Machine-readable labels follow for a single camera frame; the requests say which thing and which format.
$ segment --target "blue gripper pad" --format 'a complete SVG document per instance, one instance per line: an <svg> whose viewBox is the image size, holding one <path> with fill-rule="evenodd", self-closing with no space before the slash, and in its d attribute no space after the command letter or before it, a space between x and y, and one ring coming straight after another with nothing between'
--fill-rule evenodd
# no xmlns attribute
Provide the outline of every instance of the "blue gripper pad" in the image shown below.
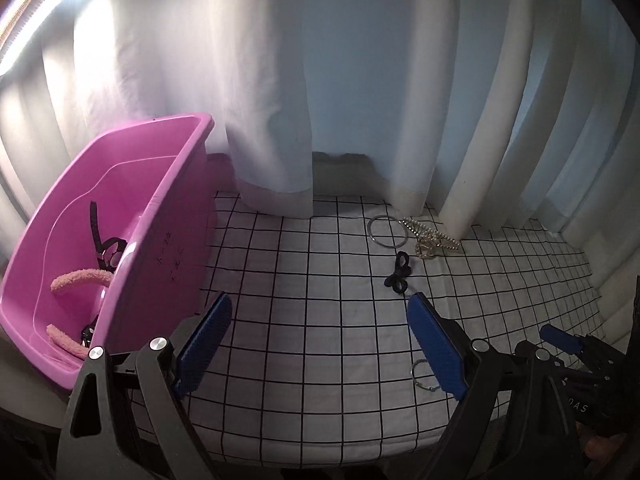
<svg viewBox="0 0 640 480"><path fill-rule="evenodd" d="M174 392L178 399L196 390L231 324L231 299L221 294L207 311L176 359Z"/></svg>
<svg viewBox="0 0 640 480"><path fill-rule="evenodd" d="M582 341L579 338L553 325L545 325L540 329L540 339L568 354L576 355L582 352Z"/></svg>
<svg viewBox="0 0 640 480"><path fill-rule="evenodd" d="M406 320L440 387L456 400L462 400L466 394L462 357L418 294L414 294L409 300Z"/></svg>

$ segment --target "table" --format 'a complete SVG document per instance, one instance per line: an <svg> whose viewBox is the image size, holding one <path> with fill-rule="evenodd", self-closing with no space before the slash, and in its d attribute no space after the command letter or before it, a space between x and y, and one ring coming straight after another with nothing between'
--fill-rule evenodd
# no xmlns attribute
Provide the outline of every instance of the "table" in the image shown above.
<svg viewBox="0 0 640 480"><path fill-rule="evenodd" d="M604 336L584 253L537 221L493 235L473 226L460 251L413 256L402 297L383 286L395 250L366 236L368 219L397 214L380 200L318 196L311 220L257 214L223 192L214 207L218 228L207 241L202 304L224 290L234 320L184 402L215 460L336 466L435 443L456 401L414 387L410 377L412 362L424 357L406 324L413 292L459 320L469 337L487 338L503 352L524 338L538 344L538 329L548 322ZM442 225L428 208L417 219ZM396 222L372 227L387 244L402 239ZM401 249L413 254L413 245L410 239ZM428 365L417 372L436 384ZM141 399L134 402L137 424L149 435ZM507 405L501 393L494 416Z"/></svg>

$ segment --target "black strap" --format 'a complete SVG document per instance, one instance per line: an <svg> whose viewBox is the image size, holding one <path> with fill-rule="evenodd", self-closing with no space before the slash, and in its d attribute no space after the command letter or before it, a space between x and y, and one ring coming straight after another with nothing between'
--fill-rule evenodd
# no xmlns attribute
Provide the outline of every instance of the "black strap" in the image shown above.
<svg viewBox="0 0 640 480"><path fill-rule="evenodd" d="M127 241L122 238L111 237L104 243L100 241L100 229L98 229L98 205L93 200L89 204L89 220L91 222L91 236L94 238L95 256L98 259L98 267L102 270L115 272L116 267L104 260L105 251L113 244L118 244L115 253L123 253L127 247Z"/></svg>
<svg viewBox="0 0 640 480"><path fill-rule="evenodd" d="M385 279L385 286L390 286L397 294L404 294L408 287L405 278L410 275L409 255L404 251L398 251L398 254L396 254L396 270Z"/></svg>

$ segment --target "pink plastic bin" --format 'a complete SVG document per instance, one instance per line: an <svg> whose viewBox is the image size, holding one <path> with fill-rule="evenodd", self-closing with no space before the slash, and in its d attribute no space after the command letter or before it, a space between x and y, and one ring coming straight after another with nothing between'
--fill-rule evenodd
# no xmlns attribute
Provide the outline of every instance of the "pink plastic bin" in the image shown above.
<svg viewBox="0 0 640 480"><path fill-rule="evenodd" d="M48 324L79 341L100 311L92 346L123 352L170 334L197 310L210 197L204 141L212 127L209 115L190 114L101 134L66 168L27 225L4 276L0 323L63 388L74 387L82 361L49 340ZM124 238L127 248L109 288L81 285L54 296L55 277L97 268L91 200L102 240Z"/></svg>

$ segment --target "white backdrop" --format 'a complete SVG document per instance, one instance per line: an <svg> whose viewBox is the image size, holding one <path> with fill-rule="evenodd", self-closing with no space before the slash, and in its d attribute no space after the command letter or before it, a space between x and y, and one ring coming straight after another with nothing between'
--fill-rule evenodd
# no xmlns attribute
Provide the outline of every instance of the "white backdrop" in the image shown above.
<svg viewBox="0 0 640 480"><path fill-rule="evenodd" d="M263 212L308 217L315 190L428 200L455 237L533 216L616 312L640 270L636 50L610 0L65 2L0 81L0 248L99 132L204 111Z"/></svg>

